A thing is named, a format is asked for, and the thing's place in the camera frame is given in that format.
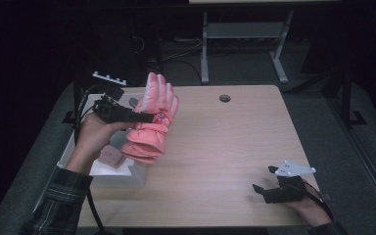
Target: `flannel shirt sleeve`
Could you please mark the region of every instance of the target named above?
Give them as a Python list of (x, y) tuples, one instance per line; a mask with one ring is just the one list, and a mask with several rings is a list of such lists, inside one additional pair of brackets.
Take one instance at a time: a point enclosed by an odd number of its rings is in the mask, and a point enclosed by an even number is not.
[(75, 234), (81, 207), (93, 177), (60, 169), (43, 203), (20, 234)]

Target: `table top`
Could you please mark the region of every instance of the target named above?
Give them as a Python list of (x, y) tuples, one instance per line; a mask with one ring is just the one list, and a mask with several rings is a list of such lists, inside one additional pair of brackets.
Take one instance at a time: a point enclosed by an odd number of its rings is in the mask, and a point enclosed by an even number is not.
[[(143, 93), (144, 88), (125, 88)], [(166, 154), (147, 169), (144, 188), (92, 188), (106, 226), (201, 227), (305, 224), (266, 204), (252, 184), (278, 188), (269, 165), (308, 165), (276, 86), (174, 87), (180, 103)], [(223, 103), (220, 95), (231, 100)], [(312, 174), (304, 178), (315, 188)], [(96, 226), (84, 203), (78, 226)]]

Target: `black controller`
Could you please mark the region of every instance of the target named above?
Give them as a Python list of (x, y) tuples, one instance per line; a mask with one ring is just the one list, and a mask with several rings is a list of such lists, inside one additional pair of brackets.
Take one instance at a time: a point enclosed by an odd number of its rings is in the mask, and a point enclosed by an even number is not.
[(154, 115), (135, 113), (132, 109), (119, 105), (107, 95), (103, 95), (101, 100), (94, 102), (93, 112), (106, 123), (115, 121), (152, 123), (154, 120)]
[[(278, 167), (269, 166), (268, 170), (274, 173)], [(300, 201), (306, 194), (305, 183), (300, 176), (286, 177), (277, 176), (279, 188), (267, 189), (253, 185), (256, 193), (262, 194), (267, 204), (287, 203)]]

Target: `person's hand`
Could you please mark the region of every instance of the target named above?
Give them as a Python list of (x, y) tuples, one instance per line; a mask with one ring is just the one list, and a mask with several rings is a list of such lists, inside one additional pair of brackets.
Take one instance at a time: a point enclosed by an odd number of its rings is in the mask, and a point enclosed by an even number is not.
[[(305, 188), (308, 193), (319, 199), (317, 192), (312, 187), (306, 184)], [(285, 205), (297, 212), (312, 227), (332, 222), (328, 213), (307, 196), (300, 201), (285, 203)]]
[(134, 125), (130, 122), (105, 123), (92, 113), (84, 118), (80, 134), (66, 169), (82, 174), (89, 174), (93, 162), (100, 156), (100, 151), (110, 143), (112, 135), (121, 129)]

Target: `pink glove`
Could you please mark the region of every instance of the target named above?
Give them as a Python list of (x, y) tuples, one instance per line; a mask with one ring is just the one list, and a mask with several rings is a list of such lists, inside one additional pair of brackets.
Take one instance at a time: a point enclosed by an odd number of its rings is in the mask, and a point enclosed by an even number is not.
[(165, 135), (178, 109), (179, 100), (170, 83), (162, 75), (149, 73), (145, 94), (135, 112), (155, 115), (153, 123), (137, 123), (127, 134), (128, 142), (121, 147), (126, 157), (154, 163), (165, 154)]

